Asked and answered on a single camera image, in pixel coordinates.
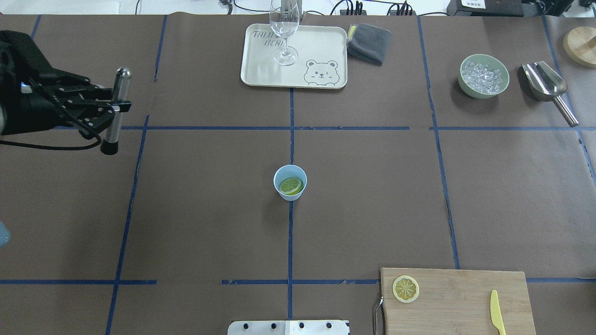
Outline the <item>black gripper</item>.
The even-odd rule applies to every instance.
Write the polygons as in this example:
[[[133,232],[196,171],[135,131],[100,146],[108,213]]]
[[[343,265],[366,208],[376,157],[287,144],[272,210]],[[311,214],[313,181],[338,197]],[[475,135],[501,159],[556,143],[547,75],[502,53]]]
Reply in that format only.
[[[1,134],[76,127],[87,139],[107,129],[113,112],[132,102],[112,101],[112,87],[51,66],[32,38],[1,32]]]

